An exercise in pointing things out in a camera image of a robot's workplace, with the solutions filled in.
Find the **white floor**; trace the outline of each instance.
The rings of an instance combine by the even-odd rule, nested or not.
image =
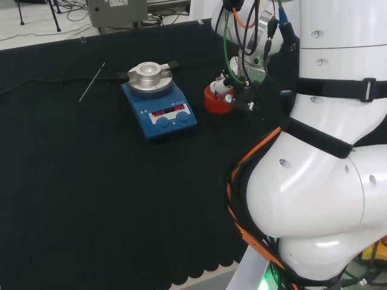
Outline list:
[[[21,3],[21,10],[25,23],[23,26],[20,25],[19,10],[14,0],[0,0],[0,50],[100,34],[98,29],[91,25],[88,16],[81,21],[74,22],[67,19],[67,13],[57,14],[58,23],[62,30],[58,33],[48,4]],[[87,10],[72,11],[70,18],[81,19],[86,14]],[[163,23],[165,25],[171,24],[176,17],[165,17]],[[175,23],[188,20],[188,16],[181,15]]]

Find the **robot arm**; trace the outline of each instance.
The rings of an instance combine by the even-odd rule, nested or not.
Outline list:
[[[264,10],[274,12],[271,1],[261,2],[261,17]],[[243,22],[252,4],[246,0],[239,12]],[[300,77],[387,81],[387,34],[380,25],[387,1],[300,0],[284,2],[284,7],[300,35]],[[221,4],[213,14],[214,29],[220,10]],[[222,34],[224,23],[222,17],[217,33]],[[227,37],[236,43],[233,19],[228,28]],[[266,38],[267,30],[252,58],[245,59],[248,65],[263,53],[259,45]],[[277,31],[271,53],[281,43]],[[367,82],[366,100],[373,85]],[[386,115],[386,96],[364,102],[313,94],[298,94],[291,113],[294,120],[350,145],[372,132]],[[265,235],[281,238],[279,256],[299,277],[332,279],[359,252],[387,235],[387,211],[381,206],[387,203],[387,146],[355,148],[341,159],[279,131],[248,178],[247,210]]]
[[[245,0],[243,3],[243,6],[241,10],[238,12],[238,16],[244,24],[247,22],[247,18],[249,16],[250,9],[252,5],[254,4],[255,0]],[[283,2],[284,10],[286,11],[288,21],[292,23],[294,32],[297,37],[299,37],[299,4],[298,0],[290,0],[290,1],[284,1]],[[212,18],[211,18],[211,25],[213,30],[216,30],[216,23],[220,14],[220,11],[223,6],[223,1],[220,1],[219,4],[215,7]],[[273,8],[273,3],[271,0],[261,0],[259,5],[259,18],[264,16],[264,18],[271,18],[276,15],[278,18],[279,12],[278,12],[278,3],[274,1],[275,11]],[[218,33],[220,36],[223,36],[224,32],[224,25],[225,25],[225,17],[224,17],[224,11],[222,12],[221,20],[218,24],[218,29],[216,30],[216,33]],[[235,25],[234,25],[234,17],[232,15],[230,16],[230,20],[228,23],[228,30],[229,33],[227,34],[227,40],[234,42],[235,44],[238,44],[237,38],[236,38],[236,31],[235,31]],[[252,27],[248,30],[247,33],[247,44],[253,43],[254,38],[254,30],[255,28]],[[265,41],[267,39],[267,20],[262,21],[259,23],[259,34],[258,34],[258,45],[256,47],[254,55],[251,57],[247,57],[246,60],[250,63],[253,63],[253,60],[257,58],[259,55],[263,55],[264,53],[264,45]],[[243,35],[245,32],[245,29],[242,28],[242,26],[238,25],[238,32],[241,38],[241,42],[243,42]],[[272,49],[269,52],[269,55],[277,53],[279,49],[281,48],[281,45],[283,43],[283,38],[281,36],[281,33],[279,31],[276,32],[273,40],[272,40]]]
[[[252,7],[255,3],[255,0],[246,0],[243,3],[240,11],[237,12],[239,21],[235,21],[233,13],[227,12],[229,13],[229,20],[227,22],[227,31],[225,31],[226,9],[223,9],[223,2],[221,1],[214,9],[212,16],[212,27],[219,35],[222,35],[224,37],[224,35],[226,34],[226,38],[228,40],[231,40],[232,42],[238,44],[240,47],[243,46],[244,35],[246,31],[246,49],[244,50],[250,53],[244,54],[242,49],[239,50],[239,55],[236,59],[237,67],[234,66],[234,68],[232,68],[233,74],[237,77],[246,77],[247,80],[251,80],[251,82],[257,80],[259,83],[261,83],[265,79],[267,72],[264,67],[264,55],[265,45],[267,44],[266,40],[268,39],[268,24],[272,18],[278,18],[280,12],[278,4],[275,1],[261,0],[259,1],[259,19],[257,21],[257,25],[251,25],[254,24],[253,21],[255,18],[255,14],[253,13],[252,17],[250,18],[251,20],[249,25],[249,27],[251,28],[245,29],[243,25],[246,24],[249,18],[249,13],[251,13],[250,11],[252,11]],[[298,2],[294,0],[285,1],[283,3],[283,8],[283,11],[286,10],[288,14],[288,20],[294,21],[294,24],[292,25],[295,31],[295,36],[299,36]],[[270,57],[270,55],[278,52],[283,42],[284,40],[281,35],[281,32],[279,30],[276,30],[275,35],[271,39],[271,49],[269,50],[268,55],[266,55],[266,57]],[[217,87],[223,88],[224,86],[222,84],[212,83],[211,90],[214,94],[220,94],[220,91],[216,89]]]

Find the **green light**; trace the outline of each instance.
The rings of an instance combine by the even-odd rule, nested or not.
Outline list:
[[[268,290],[268,283],[266,279],[263,279],[261,281],[261,284],[259,285],[258,290]]]

